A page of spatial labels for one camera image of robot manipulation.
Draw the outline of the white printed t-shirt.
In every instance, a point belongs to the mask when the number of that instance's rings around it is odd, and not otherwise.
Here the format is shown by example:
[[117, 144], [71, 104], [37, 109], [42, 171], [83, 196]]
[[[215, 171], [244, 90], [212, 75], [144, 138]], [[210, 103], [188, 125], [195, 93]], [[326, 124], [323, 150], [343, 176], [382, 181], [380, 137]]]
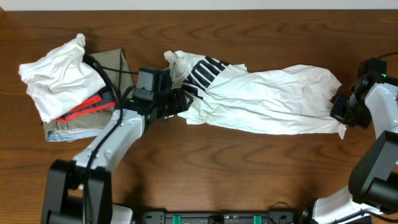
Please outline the white printed t-shirt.
[[187, 124], [210, 124], [258, 134], [337, 133], [346, 126], [330, 117], [331, 99], [341, 86], [329, 70], [294, 65], [249, 72], [245, 65], [181, 50], [166, 51], [175, 88], [193, 97], [178, 114]]

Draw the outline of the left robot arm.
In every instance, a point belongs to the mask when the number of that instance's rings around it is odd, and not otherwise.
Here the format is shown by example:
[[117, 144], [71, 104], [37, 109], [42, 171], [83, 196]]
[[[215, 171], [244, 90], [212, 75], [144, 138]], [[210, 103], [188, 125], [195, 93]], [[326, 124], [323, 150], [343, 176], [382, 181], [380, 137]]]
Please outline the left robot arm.
[[72, 160], [50, 166], [41, 222], [132, 223], [133, 211], [112, 200], [111, 174], [151, 123], [189, 109], [193, 98], [173, 86], [170, 69], [144, 67], [137, 84], [94, 141]]

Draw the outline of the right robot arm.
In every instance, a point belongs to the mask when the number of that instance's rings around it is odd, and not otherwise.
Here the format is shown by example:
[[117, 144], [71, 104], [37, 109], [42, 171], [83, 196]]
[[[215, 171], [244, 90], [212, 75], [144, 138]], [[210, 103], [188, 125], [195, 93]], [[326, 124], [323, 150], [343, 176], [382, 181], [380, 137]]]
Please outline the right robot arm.
[[397, 223], [397, 79], [387, 75], [383, 56], [359, 64], [349, 96], [339, 96], [330, 116], [350, 127], [373, 124], [376, 141], [352, 170], [348, 185], [314, 201], [299, 223]]

